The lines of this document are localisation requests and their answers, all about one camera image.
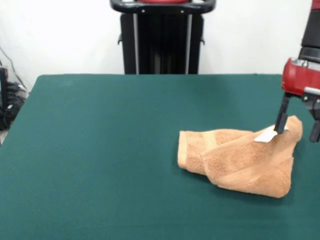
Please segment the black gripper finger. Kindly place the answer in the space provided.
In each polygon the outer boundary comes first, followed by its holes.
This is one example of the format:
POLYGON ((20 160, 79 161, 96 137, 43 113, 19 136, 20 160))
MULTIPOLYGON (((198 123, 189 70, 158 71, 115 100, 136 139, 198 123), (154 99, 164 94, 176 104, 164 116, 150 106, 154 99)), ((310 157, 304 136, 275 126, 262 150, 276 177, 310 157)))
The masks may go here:
POLYGON ((291 94, 285 92, 281 101, 280 109, 274 126, 274 131, 276 131, 277 133, 283 133, 285 130, 286 122, 288 119, 287 109, 289 106, 290 98, 291 94))
POLYGON ((318 143, 320 141, 320 97, 317 95, 303 95, 302 102, 314 119, 309 141, 318 143))

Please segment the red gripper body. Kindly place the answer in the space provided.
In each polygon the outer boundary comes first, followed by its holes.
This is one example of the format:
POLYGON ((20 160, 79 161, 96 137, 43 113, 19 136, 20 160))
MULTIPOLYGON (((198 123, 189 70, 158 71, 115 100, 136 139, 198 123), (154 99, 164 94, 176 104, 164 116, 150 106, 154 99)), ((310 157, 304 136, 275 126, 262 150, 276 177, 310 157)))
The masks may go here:
POLYGON ((284 92, 302 96, 305 92, 320 94, 320 64, 289 58, 284 66, 281 87, 284 92))

